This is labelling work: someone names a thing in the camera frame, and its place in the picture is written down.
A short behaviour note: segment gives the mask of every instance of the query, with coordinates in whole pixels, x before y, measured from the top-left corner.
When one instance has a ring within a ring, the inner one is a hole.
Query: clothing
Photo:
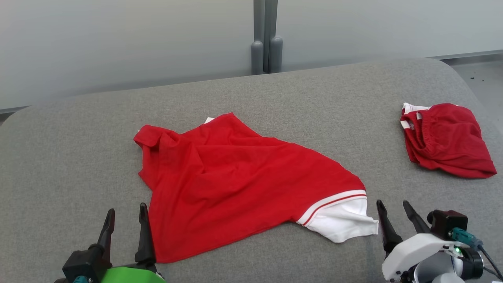
[[[377,233],[360,179],[313,150],[262,137],[234,114],[183,134],[144,126],[157,260],[174,262],[294,221],[335,242]]]
[[[403,104],[400,123],[410,161],[464,178],[489,178],[496,168],[473,113],[450,103]]]

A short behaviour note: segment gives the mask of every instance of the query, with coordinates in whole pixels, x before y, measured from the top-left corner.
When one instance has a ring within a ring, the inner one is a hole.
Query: red stripe
[[[303,225],[303,226],[306,226],[306,224],[309,222],[309,220],[311,220],[311,218],[312,218],[312,217],[313,217],[313,215],[316,213],[316,211],[318,211],[318,209],[320,209],[320,208],[322,208],[322,207],[324,207],[324,206],[326,206],[326,205],[329,205],[329,204],[331,204],[331,203],[334,203],[334,202],[336,202],[336,201],[340,201],[340,200],[343,200],[343,199],[346,199],[346,198],[350,198],[350,197],[355,197],[355,196],[367,196],[367,195],[366,195],[366,194],[354,194],[354,195],[350,195],[350,196],[341,197],[341,198],[336,199],[336,200],[332,200],[331,202],[327,202],[327,203],[325,203],[324,205],[321,205],[320,207],[318,207],[317,209],[315,209],[315,210],[313,211],[313,213],[311,213],[311,216],[307,219],[307,221],[306,221],[306,222],[304,222],[304,224],[302,224],[302,225]]]

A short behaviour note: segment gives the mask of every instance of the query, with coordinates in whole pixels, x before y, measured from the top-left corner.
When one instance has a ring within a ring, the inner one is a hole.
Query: gray wall
[[[503,49],[501,0],[279,0],[283,71]]]
[[[2,0],[0,109],[250,74],[252,0]]]

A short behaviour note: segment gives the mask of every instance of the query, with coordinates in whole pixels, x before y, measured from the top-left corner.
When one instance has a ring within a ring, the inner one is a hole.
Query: striped trim
[[[367,192],[365,190],[351,190],[345,191],[342,193],[338,193],[329,197],[326,197],[322,200],[317,201],[315,204],[311,205],[310,208],[304,212],[304,214],[297,220],[297,223],[302,226],[307,226],[316,215],[318,210],[323,207],[333,206],[348,200],[358,199],[358,198],[367,198]]]

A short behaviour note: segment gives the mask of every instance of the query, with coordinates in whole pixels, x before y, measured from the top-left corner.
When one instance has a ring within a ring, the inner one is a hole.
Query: white robot part
[[[453,254],[455,252],[455,245],[460,246],[462,244],[454,241],[445,241],[429,233],[416,234],[396,245],[384,260],[382,264],[384,278],[386,280],[394,279],[395,281],[400,281],[400,276],[404,271],[409,270],[412,266],[435,255],[439,251]]]

